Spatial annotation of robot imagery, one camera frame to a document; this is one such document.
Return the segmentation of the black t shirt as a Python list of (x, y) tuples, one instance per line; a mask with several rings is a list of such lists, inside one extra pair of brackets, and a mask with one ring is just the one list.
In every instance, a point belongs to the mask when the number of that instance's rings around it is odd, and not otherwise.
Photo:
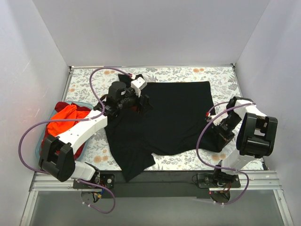
[(205, 120), (213, 106), (209, 82), (150, 82), (142, 93), (149, 96), (152, 110), (140, 115), (124, 109), (105, 127), (126, 181), (154, 165), (154, 154), (175, 155), (196, 147), (213, 152), (216, 133)]

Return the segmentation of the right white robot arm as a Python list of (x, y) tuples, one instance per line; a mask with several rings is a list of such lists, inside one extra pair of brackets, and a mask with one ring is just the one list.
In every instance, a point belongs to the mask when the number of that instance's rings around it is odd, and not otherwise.
[(236, 139), (236, 150), (218, 163), (213, 183), (218, 187), (238, 180), (238, 171), (249, 162), (270, 156), (275, 143), (278, 120), (258, 110), (253, 100), (233, 97), (226, 105), (227, 117), (215, 120), (211, 126), (217, 134), (218, 148), (223, 149), (235, 136), (233, 130), (241, 123)]

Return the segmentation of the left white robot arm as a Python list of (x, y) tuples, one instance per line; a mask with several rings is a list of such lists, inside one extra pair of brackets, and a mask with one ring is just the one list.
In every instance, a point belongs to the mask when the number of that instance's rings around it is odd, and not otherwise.
[(77, 150), (89, 140), (97, 131), (105, 128), (124, 109), (134, 108), (143, 114), (152, 109), (149, 97), (142, 94), (147, 82), (139, 77), (127, 87), (125, 83), (115, 81), (109, 87), (103, 104), (98, 103), (84, 119), (65, 132), (44, 140), (39, 159), (39, 166), (60, 182), (82, 179), (89, 188), (96, 188), (100, 177), (96, 174), (96, 167), (76, 161), (74, 155)]

